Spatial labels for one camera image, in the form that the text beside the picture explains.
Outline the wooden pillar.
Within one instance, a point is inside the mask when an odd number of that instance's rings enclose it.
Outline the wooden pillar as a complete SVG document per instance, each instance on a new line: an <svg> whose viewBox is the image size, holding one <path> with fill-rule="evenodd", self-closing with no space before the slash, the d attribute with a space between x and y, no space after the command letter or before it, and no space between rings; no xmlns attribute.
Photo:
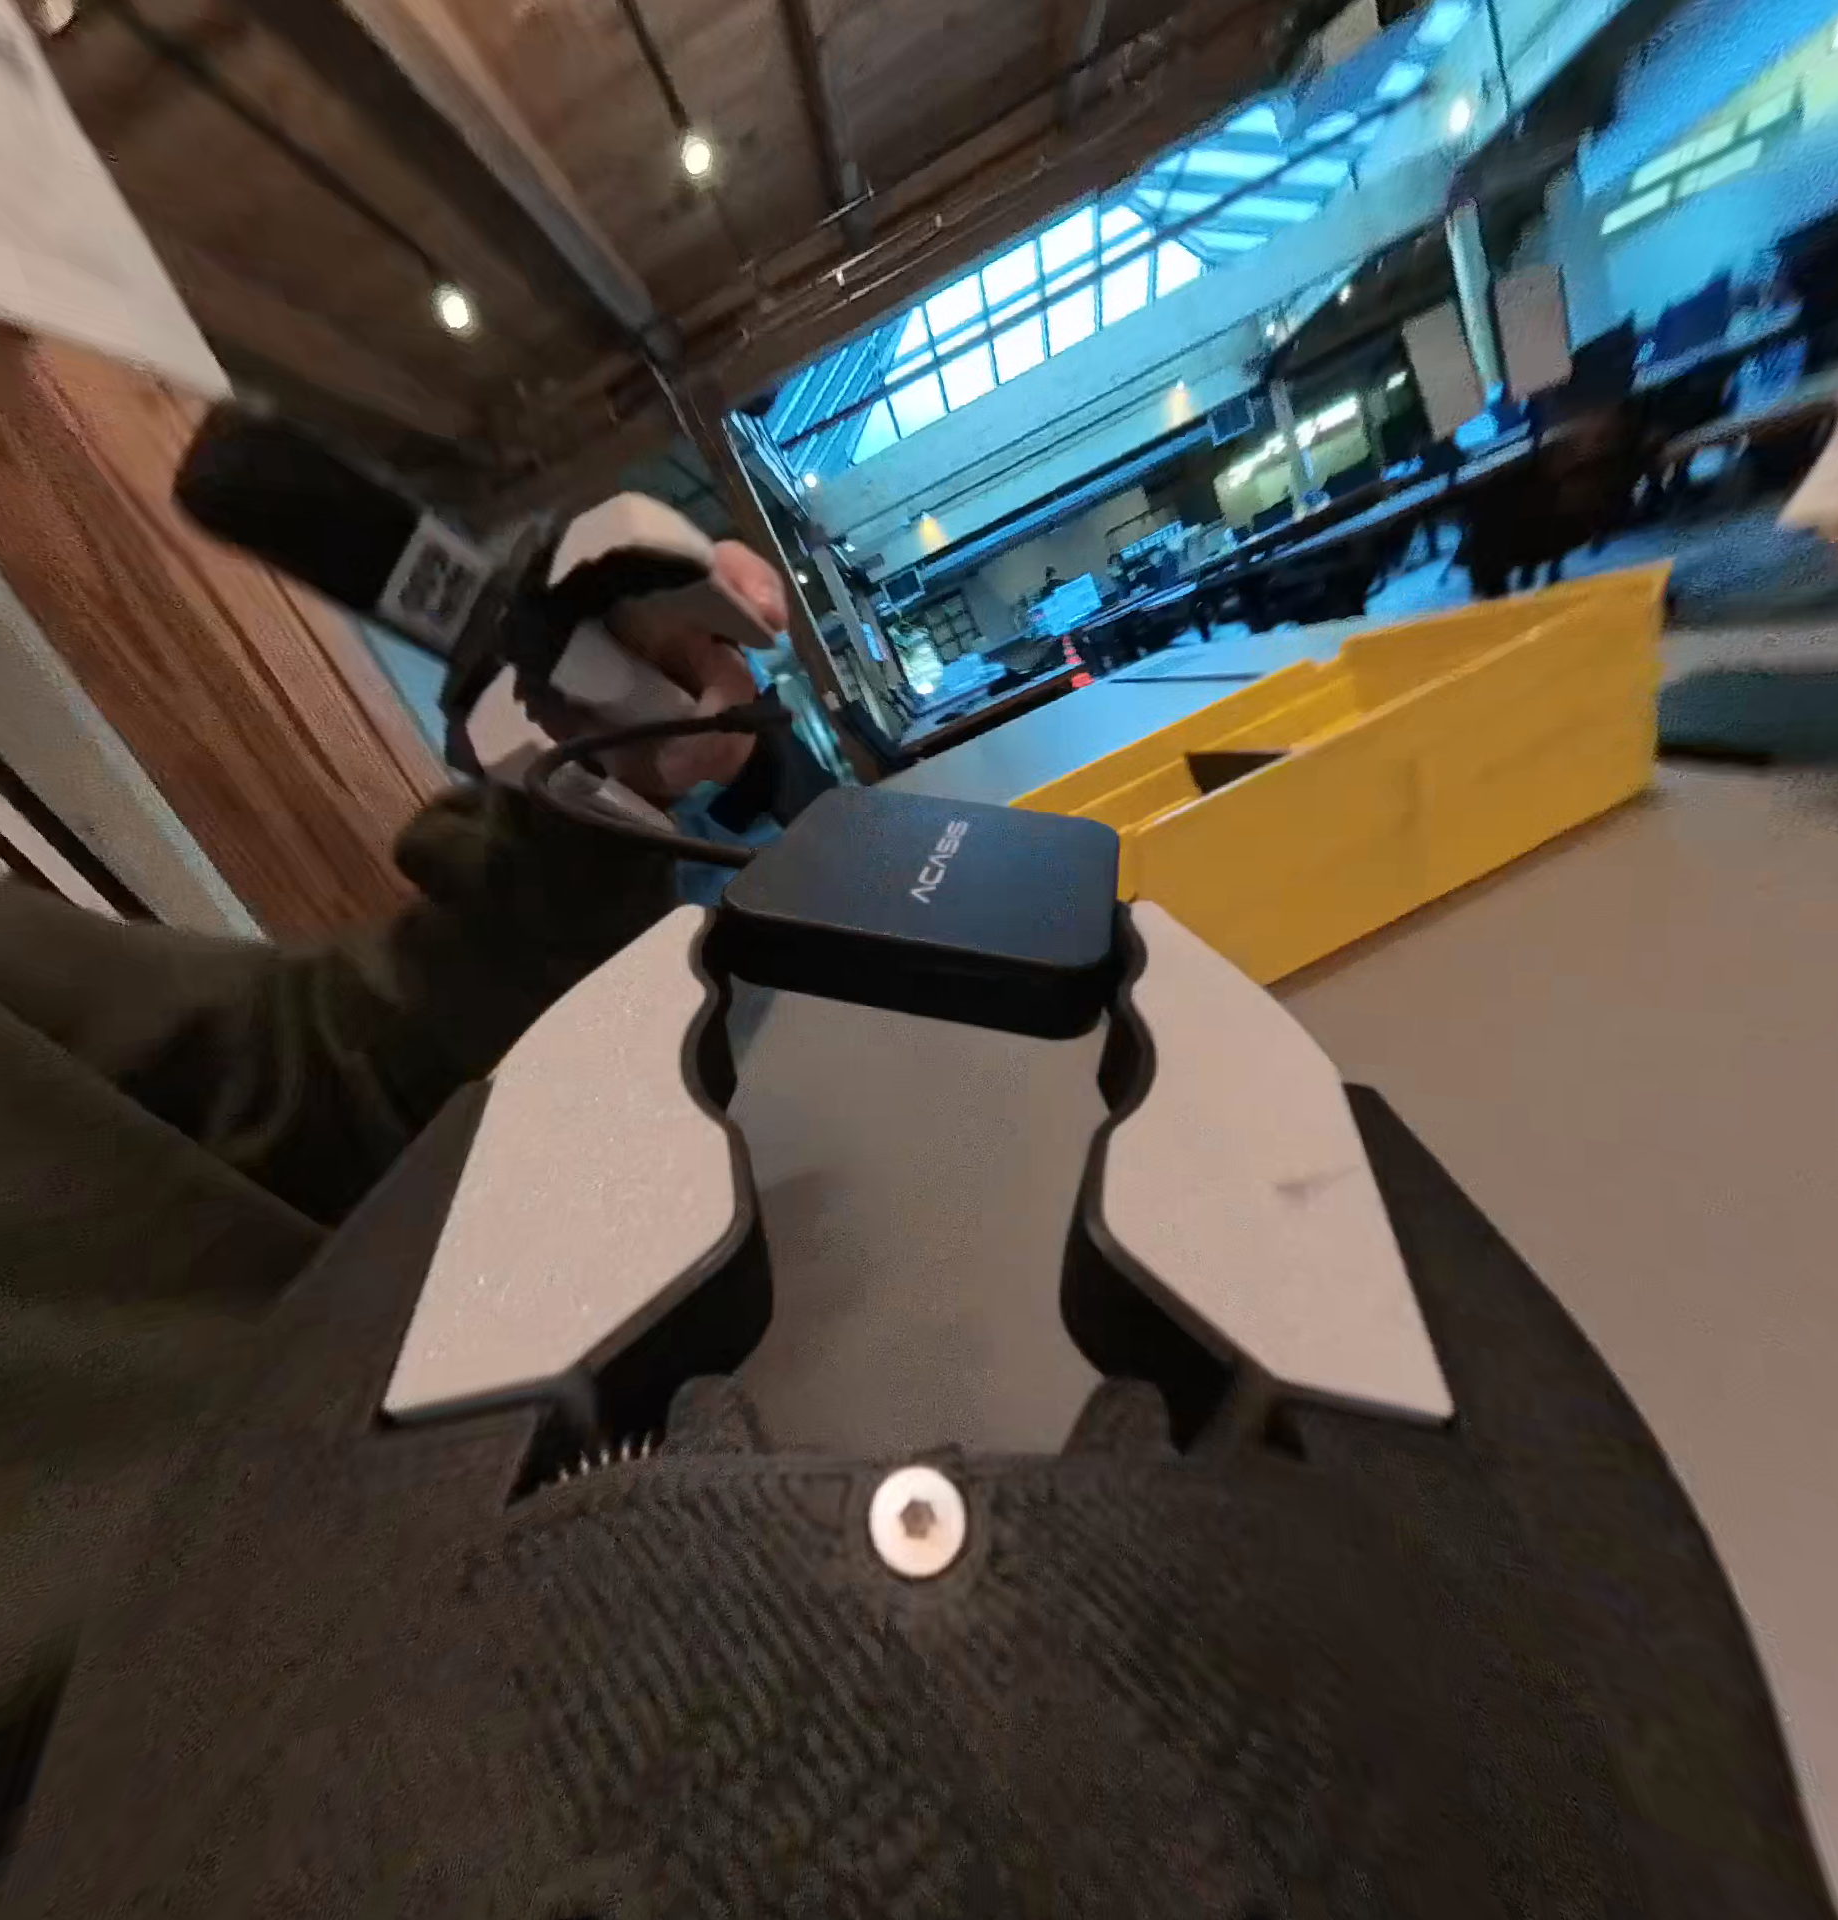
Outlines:
<svg viewBox="0 0 1838 1920"><path fill-rule="evenodd" d="M174 506L204 411L0 325L0 576L254 923L353 929L448 780L348 617Z"/></svg>

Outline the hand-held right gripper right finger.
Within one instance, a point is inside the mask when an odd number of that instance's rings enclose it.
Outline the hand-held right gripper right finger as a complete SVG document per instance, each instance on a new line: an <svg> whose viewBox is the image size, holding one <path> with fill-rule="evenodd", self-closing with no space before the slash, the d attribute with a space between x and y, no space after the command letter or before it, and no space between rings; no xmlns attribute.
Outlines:
<svg viewBox="0 0 1838 1920"><path fill-rule="evenodd" d="M1178 1445L1229 1398L1446 1427L1446 1370L1333 1058L1154 901L1119 912L1117 960L1061 1266L1078 1351L1156 1390Z"/></svg>

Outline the person's left forearm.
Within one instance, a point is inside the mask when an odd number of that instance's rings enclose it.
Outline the person's left forearm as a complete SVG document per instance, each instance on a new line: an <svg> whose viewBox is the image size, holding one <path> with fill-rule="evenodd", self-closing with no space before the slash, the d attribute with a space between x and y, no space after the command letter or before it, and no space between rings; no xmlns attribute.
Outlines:
<svg viewBox="0 0 1838 1920"><path fill-rule="evenodd" d="M676 901L672 858L506 786L413 815L408 900L275 945L0 878L0 1014L320 1225Z"/></svg>

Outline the person's torso olive hoodie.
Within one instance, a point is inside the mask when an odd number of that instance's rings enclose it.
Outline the person's torso olive hoodie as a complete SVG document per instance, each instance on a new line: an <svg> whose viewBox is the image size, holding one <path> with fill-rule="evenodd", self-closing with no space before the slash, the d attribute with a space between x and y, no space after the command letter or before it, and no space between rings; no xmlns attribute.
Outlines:
<svg viewBox="0 0 1838 1920"><path fill-rule="evenodd" d="M0 1767L251 1325L316 1248L282 1058L90 1065L0 1005Z"/></svg>

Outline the grey desk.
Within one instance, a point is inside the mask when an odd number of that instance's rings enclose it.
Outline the grey desk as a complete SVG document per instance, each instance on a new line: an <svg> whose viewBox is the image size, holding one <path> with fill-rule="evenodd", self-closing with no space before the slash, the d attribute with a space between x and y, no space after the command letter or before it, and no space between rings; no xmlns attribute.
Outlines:
<svg viewBox="0 0 1838 1920"><path fill-rule="evenodd" d="M1838 1893L1838 773L1651 792L1283 984L1622 1377L1702 1515ZM1098 1033L741 991L734 1113L798 1442L1057 1439Z"/></svg>

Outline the person's left hand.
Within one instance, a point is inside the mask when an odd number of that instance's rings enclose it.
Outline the person's left hand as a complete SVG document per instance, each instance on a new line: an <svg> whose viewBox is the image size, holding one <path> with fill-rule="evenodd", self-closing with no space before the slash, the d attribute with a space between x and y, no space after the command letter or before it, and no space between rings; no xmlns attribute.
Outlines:
<svg viewBox="0 0 1838 1920"><path fill-rule="evenodd" d="M720 539L711 580L747 617L750 643L760 652L770 650L787 624L779 571L740 539ZM621 644L686 695L700 715L760 698L743 643L711 626L682 627L670 617L662 629L629 629ZM686 735L620 750L614 770L645 802L670 807L700 783L734 782L759 743L757 732Z"/></svg>

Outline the yellow plastic bin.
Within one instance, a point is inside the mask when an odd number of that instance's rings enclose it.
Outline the yellow plastic bin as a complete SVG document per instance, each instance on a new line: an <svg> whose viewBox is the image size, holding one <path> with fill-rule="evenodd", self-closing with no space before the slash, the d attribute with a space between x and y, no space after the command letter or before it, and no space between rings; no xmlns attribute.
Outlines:
<svg viewBox="0 0 1838 1920"><path fill-rule="evenodd" d="M1672 564L1348 637L1026 790L1272 986L1651 786Z"/></svg>

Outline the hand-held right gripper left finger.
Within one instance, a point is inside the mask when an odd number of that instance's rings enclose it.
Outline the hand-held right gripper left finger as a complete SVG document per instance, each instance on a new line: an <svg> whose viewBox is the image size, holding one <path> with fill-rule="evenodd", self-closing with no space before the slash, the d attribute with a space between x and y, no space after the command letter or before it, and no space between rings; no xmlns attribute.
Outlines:
<svg viewBox="0 0 1838 1920"><path fill-rule="evenodd" d="M678 907L569 988L490 1074L382 1411L544 1406L667 1427L774 1304L711 916Z"/></svg>

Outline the white paper notice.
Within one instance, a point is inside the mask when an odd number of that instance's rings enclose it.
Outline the white paper notice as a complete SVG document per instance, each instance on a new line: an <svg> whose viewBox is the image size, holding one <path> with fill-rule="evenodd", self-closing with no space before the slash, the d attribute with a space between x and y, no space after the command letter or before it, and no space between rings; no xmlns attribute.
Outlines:
<svg viewBox="0 0 1838 1920"><path fill-rule="evenodd" d="M79 129L15 3L0 2L0 323L86 347L200 400L231 392L201 328Z"/></svg>

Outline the black square hub with cable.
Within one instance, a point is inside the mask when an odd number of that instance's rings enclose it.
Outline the black square hub with cable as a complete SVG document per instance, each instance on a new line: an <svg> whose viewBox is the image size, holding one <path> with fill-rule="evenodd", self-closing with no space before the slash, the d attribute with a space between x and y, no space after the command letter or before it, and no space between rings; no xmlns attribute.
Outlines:
<svg viewBox="0 0 1838 1920"><path fill-rule="evenodd" d="M522 771L522 790L568 819L730 873L688 952L702 999L686 1055L718 1043L737 981L1034 1040L1076 1040L1114 1008L1125 955L1110 827L836 786L751 849L555 792L563 771L596 771L627 747L737 737L760 751L787 721L782 707L746 702L569 737Z"/></svg>

